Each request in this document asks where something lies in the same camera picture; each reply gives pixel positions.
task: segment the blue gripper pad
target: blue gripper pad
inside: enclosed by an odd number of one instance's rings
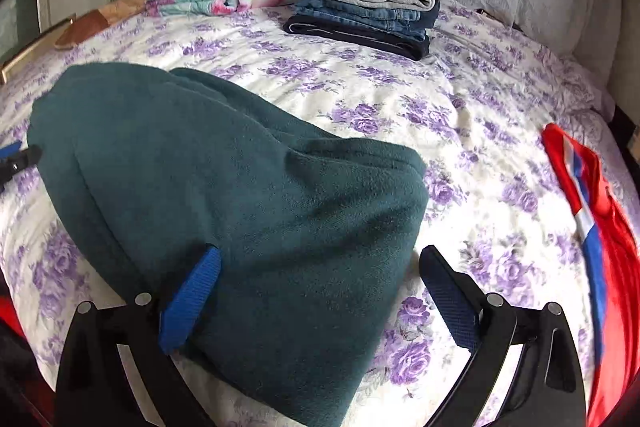
[[[158,343],[164,354],[168,355],[186,342],[221,269],[220,250],[209,246],[160,314]]]
[[[0,149],[0,160],[9,158],[9,156],[13,156],[15,153],[19,152],[21,145],[22,145],[22,142],[17,141],[17,142],[13,142],[11,145],[2,147],[2,149]]]
[[[455,272],[433,246],[422,250],[419,268],[420,277],[456,345],[475,352],[480,343],[479,318],[456,284]]]

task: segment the white stripe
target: white stripe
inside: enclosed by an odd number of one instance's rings
[[[569,177],[574,182],[575,190],[578,191],[578,197],[580,198],[580,204],[582,205],[582,208],[578,210],[577,214],[575,214],[575,221],[578,226],[580,239],[584,241],[587,238],[589,231],[594,227],[595,221],[593,220],[591,209],[582,195],[582,190],[580,190],[580,183],[574,174],[574,147],[566,136],[562,137],[562,141],[564,142],[564,168],[566,168],[567,174],[569,174]]]

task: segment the white bedspread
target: white bedspread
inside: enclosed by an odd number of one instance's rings
[[[454,269],[513,305],[561,303],[588,397],[589,282],[574,218],[540,141],[550,121],[581,128],[572,114],[583,114],[596,96],[586,72],[451,2],[443,3],[430,57],[419,63],[287,35],[280,26],[289,13],[284,7],[220,18],[139,16],[71,52],[47,55],[0,90],[0,145],[24,140],[31,103],[68,65],[126,60],[207,71],[339,136],[412,147],[428,165],[424,182],[430,193],[415,260],[433,243]],[[640,206],[628,172],[616,168],[607,174],[635,222]],[[85,299],[98,307],[121,301],[73,245],[36,169],[16,176],[0,196],[0,255],[22,327],[53,387],[76,305]],[[517,357],[512,348],[479,425],[497,413]],[[423,426],[467,359],[414,263],[344,425]],[[296,425],[193,363],[177,360],[218,425]]]

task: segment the blue jeans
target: blue jeans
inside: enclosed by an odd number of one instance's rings
[[[345,25],[375,28],[424,42],[425,29],[433,28],[440,11],[440,1],[428,12],[405,9],[363,8],[334,0],[300,0],[295,5],[298,15],[331,20]]]

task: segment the dark green fleece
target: dark green fleece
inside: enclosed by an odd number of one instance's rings
[[[415,151],[340,139],[210,74],[132,64],[69,68],[34,103],[28,143],[114,290],[157,295],[216,245],[187,352],[300,423],[340,425],[424,214]]]

